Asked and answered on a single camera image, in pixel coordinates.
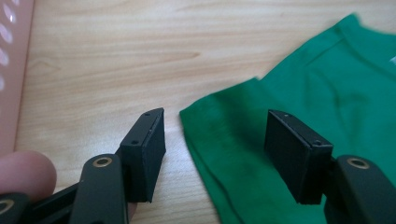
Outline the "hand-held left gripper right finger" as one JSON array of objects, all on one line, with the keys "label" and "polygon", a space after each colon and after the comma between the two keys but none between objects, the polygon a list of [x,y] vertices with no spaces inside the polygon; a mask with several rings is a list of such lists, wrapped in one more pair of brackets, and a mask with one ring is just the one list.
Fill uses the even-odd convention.
[{"label": "hand-held left gripper right finger", "polygon": [[320,204],[333,145],[292,114],[269,110],[264,151],[297,203]]}]

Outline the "pink plastic basket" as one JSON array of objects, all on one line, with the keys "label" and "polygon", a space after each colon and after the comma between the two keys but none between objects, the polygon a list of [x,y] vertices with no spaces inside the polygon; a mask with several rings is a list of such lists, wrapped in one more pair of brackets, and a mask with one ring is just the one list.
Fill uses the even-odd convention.
[{"label": "pink plastic basket", "polygon": [[35,0],[0,0],[0,156],[14,151]]}]

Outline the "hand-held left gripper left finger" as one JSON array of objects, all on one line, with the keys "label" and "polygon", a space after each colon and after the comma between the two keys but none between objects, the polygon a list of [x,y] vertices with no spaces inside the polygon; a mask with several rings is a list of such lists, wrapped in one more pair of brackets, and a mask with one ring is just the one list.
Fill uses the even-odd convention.
[{"label": "hand-held left gripper left finger", "polygon": [[129,203],[152,202],[166,152],[164,109],[143,113],[120,143],[125,196]]}]

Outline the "green cloth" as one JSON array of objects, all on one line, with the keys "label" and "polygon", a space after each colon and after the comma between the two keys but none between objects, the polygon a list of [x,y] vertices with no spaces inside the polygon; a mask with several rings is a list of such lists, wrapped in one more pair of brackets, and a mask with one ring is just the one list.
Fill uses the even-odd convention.
[{"label": "green cloth", "polygon": [[267,112],[291,113],[396,184],[396,34],[351,14],[264,78],[210,94],[180,113],[192,159],[222,224],[326,224],[299,205],[264,154]]}]

